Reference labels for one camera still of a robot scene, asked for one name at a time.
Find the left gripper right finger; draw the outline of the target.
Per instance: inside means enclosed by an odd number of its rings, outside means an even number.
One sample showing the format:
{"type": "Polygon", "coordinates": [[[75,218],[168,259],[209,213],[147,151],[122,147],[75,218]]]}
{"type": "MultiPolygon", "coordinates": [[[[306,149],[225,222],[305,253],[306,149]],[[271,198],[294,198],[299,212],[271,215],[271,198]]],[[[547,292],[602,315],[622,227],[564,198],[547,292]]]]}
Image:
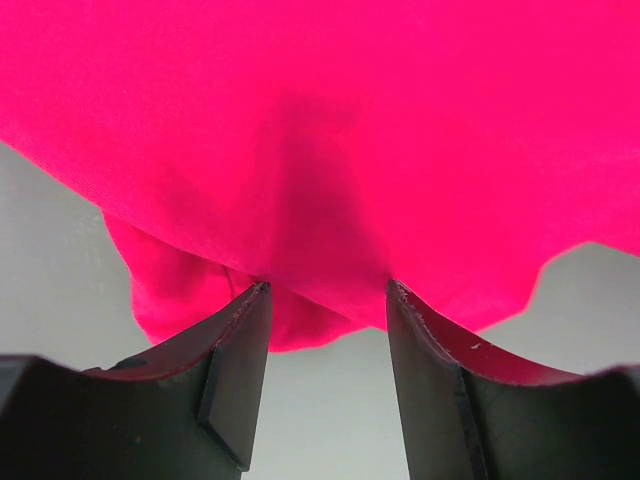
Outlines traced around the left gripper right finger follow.
{"type": "Polygon", "coordinates": [[[506,351],[393,281],[387,325],[413,479],[635,479],[639,370],[578,375],[506,351]]]}

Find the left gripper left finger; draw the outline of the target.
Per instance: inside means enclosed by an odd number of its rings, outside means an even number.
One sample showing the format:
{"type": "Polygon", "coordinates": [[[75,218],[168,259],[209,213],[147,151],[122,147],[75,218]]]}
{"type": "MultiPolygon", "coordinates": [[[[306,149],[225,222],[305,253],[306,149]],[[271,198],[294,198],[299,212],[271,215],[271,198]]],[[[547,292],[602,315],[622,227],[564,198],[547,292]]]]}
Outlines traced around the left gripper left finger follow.
{"type": "Polygon", "coordinates": [[[1,359],[5,479],[237,479],[251,463],[272,292],[252,285],[109,369],[1,359]]]}

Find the bright pink-red t shirt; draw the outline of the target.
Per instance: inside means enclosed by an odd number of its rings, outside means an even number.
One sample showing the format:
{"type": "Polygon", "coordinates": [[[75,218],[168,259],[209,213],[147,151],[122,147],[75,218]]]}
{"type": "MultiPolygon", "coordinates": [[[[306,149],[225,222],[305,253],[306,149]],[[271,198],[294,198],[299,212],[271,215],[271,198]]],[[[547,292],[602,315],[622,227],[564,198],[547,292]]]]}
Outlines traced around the bright pink-red t shirt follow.
{"type": "Polygon", "coordinates": [[[5,1],[1,138],[94,203],[163,342],[251,283],[270,349],[480,331],[639,251],[635,1],[5,1]]]}

